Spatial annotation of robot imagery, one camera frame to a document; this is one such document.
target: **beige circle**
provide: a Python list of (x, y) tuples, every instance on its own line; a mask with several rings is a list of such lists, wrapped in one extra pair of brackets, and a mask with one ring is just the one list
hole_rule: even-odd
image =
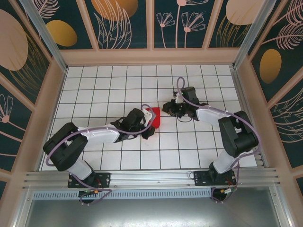
[(254, 22), (264, 0), (229, 0), (226, 17), (234, 25), (250, 25)]
[(52, 20), (46, 24), (54, 41), (61, 46), (73, 46), (77, 42), (75, 30), (66, 22)]
[(17, 71), (27, 61), (27, 35), (21, 24), (0, 9), (0, 65)]
[(278, 51), (267, 50), (261, 59), (260, 76), (264, 83), (270, 84), (278, 76), (282, 65), (282, 58)]
[[(121, 10), (124, 9), (127, 12), (128, 17), (134, 15), (138, 9), (138, 0), (91, 0), (95, 10), (107, 20), (117, 21), (122, 20), (122, 18), (118, 17), (118, 9), (116, 6), (116, 2), (120, 6)], [(110, 10), (111, 8), (107, 5), (111, 4), (113, 6), (114, 11)], [(115, 13), (115, 16), (110, 17), (110, 13)]]

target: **flower illustration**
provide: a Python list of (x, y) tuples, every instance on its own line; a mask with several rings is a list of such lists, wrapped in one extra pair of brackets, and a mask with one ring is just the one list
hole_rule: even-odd
[(186, 37), (188, 32), (196, 32), (205, 29), (205, 24), (203, 24), (204, 18), (203, 13), (192, 13), (190, 17), (188, 17), (188, 12), (182, 13), (182, 24), (185, 31), (185, 40), (184, 40), (184, 48), (186, 48)]
[(177, 0), (177, 4), (179, 6), (186, 6), (186, 5), (200, 5), (200, 4), (204, 4), (207, 3), (208, 0)]
[(9, 115), (11, 113), (11, 109), (13, 108), (14, 99), (10, 96), (5, 97), (3, 94), (0, 95), (0, 122), (7, 123), (9, 122)]
[(164, 35), (163, 35), (163, 28), (175, 25), (175, 21), (173, 20), (173, 16), (171, 15), (171, 13), (163, 13), (163, 15), (161, 13), (157, 13), (156, 16), (157, 16), (157, 20), (161, 27), (163, 45), (164, 45), (164, 48), (166, 48), (165, 41), (164, 41)]

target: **black mounting plate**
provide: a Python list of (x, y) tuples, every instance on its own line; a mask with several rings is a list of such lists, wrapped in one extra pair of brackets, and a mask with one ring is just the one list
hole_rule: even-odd
[(195, 186), (217, 186), (217, 185), (228, 186), (228, 181), (226, 180), (226, 178), (229, 179), (231, 183), (236, 185), (235, 173), (232, 170), (222, 174), (221, 177), (222, 177), (221, 181), (213, 182), (209, 176), (208, 171), (194, 171)]
[[(90, 186), (94, 188), (108, 188), (109, 184), (110, 184), (110, 173), (96, 173), (94, 182)], [(67, 187), (86, 188), (85, 186), (80, 184), (72, 175), (69, 175)]]

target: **purple cable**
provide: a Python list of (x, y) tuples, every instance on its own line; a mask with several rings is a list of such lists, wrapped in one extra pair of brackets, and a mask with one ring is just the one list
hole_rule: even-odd
[[(124, 133), (124, 134), (129, 134), (129, 135), (138, 135), (138, 134), (141, 134), (142, 132), (145, 132), (146, 130), (148, 130), (148, 129), (151, 127), (153, 121), (154, 121), (155, 118), (156, 118), (156, 114), (154, 113), (154, 111), (152, 110), (152, 108), (151, 108), (149, 105), (147, 105), (147, 104), (143, 104), (143, 105), (141, 106), (141, 110), (143, 109), (144, 106), (146, 106), (147, 108), (149, 108), (150, 111), (151, 111), (151, 120), (150, 120), (150, 123), (147, 125), (147, 127), (146, 127), (145, 129), (140, 130), (140, 131), (136, 131), (136, 132), (129, 132), (129, 131), (123, 131), (123, 130), (116, 129), (116, 128), (110, 128), (110, 127), (104, 127), (104, 126), (102, 126), (102, 127), (84, 129), (84, 130), (80, 130), (80, 131), (74, 132), (74, 133), (72, 133), (71, 135), (65, 137), (63, 140), (61, 140), (61, 141), (60, 141), (60, 142), (51, 150), (51, 152), (48, 154), (48, 156), (47, 156), (47, 158), (46, 158), (46, 161), (45, 161), (46, 165), (47, 165), (47, 166), (54, 166), (54, 165), (52, 165), (52, 164), (49, 163), (49, 159), (50, 159), (50, 157), (53, 155), (53, 153), (54, 153), (54, 152), (55, 152), (55, 151), (56, 151), (56, 150), (65, 142), (65, 141), (67, 141), (67, 140), (70, 139), (71, 137), (73, 137), (73, 136), (75, 136), (75, 135), (78, 135), (78, 134), (80, 134), (80, 133), (83, 133), (83, 132), (90, 132), (90, 131), (98, 131), (98, 130), (108, 130), (108, 129), (111, 129), (111, 130), (114, 130), (114, 131), (117, 131), (117, 132), (121, 132), (121, 133)], [(82, 180), (80, 180), (77, 176), (75, 176), (74, 174), (71, 174), (71, 175), (72, 175), (80, 184), (82, 184), (83, 186), (85, 186), (85, 187), (87, 187), (87, 188), (90, 188), (90, 189), (93, 189), (93, 190), (97, 190), (97, 191), (99, 191), (99, 192), (108, 192), (108, 193), (106, 193), (105, 195), (103, 195), (100, 199), (97, 199), (97, 200), (94, 200), (93, 202), (91, 202), (90, 205), (93, 205), (93, 204), (96, 204), (96, 203), (100, 202), (101, 200), (103, 200), (106, 196), (108, 196), (108, 195), (112, 192), (111, 189), (100, 189), (100, 188), (94, 188), (94, 187), (92, 187), (92, 186), (89, 186), (88, 184), (85, 184)], [(82, 205), (84, 205), (84, 203), (83, 203), (83, 201), (82, 201), (82, 198), (83, 198), (84, 196), (85, 196), (85, 194), (82, 195), (82, 196), (80, 197), (80, 202), (81, 202)]]
[[(241, 117), (239, 117), (239, 116), (237, 116), (237, 115), (235, 115), (235, 114), (233, 114), (233, 113), (230, 113), (230, 112), (227, 112), (227, 111), (223, 111), (223, 110), (220, 110), (220, 109), (211, 107), (211, 106), (209, 106), (209, 105), (204, 105), (204, 106), (196, 105), (196, 104), (194, 104), (194, 103), (188, 101), (187, 99), (185, 99), (185, 98), (183, 97), (183, 95), (182, 95), (182, 92), (181, 92), (181, 89), (182, 89), (182, 88), (179, 88), (179, 81), (180, 81), (180, 80), (183, 81), (182, 88), (184, 88), (184, 85), (185, 85), (185, 80), (184, 80), (184, 78), (183, 78), (183, 77), (179, 77), (179, 78), (177, 79), (177, 91), (178, 91), (178, 94), (183, 98), (183, 100), (184, 100), (185, 102), (187, 102), (188, 104), (190, 104), (190, 105), (192, 105), (192, 106), (198, 107), (198, 108), (200, 108), (200, 109), (214, 110), (214, 111), (223, 113), (223, 114), (225, 114), (225, 115), (232, 116), (232, 117), (234, 117), (234, 118), (236, 118), (236, 119), (242, 121), (244, 124), (246, 124), (246, 125), (253, 131), (253, 133), (257, 136), (258, 141), (259, 141), (259, 146), (258, 146), (258, 148), (257, 148), (255, 151), (253, 151), (253, 152), (251, 152), (251, 153), (249, 153), (249, 154), (245, 154), (245, 155), (242, 155), (242, 156), (239, 155), (239, 156), (236, 158), (236, 160), (230, 165), (230, 168), (233, 168), (234, 165), (238, 162), (238, 165), (235, 166), (235, 167), (238, 167), (238, 171), (237, 171), (237, 182), (236, 182), (236, 186), (237, 186), (237, 185), (238, 185), (238, 181), (239, 181), (239, 171), (240, 171), (239, 160), (240, 160), (240, 158), (242, 158), (242, 157), (247, 157), (247, 156), (250, 156), (250, 155), (254, 155), (254, 154), (257, 154), (257, 153), (259, 153), (259, 152), (261, 151), (261, 137), (260, 137), (260, 135), (258, 134), (258, 132), (256, 131), (256, 129), (255, 129), (250, 123), (248, 123), (246, 120), (244, 120), (243, 118), (241, 118)], [(215, 190), (215, 189), (216, 189), (216, 187), (212, 188), (211, 199), (212, 199), (213, 201), (219, 201), (218, 199), (216, 199), (216, 198), (213, 197), (213, 193), (214, 193), (214, 190)]]

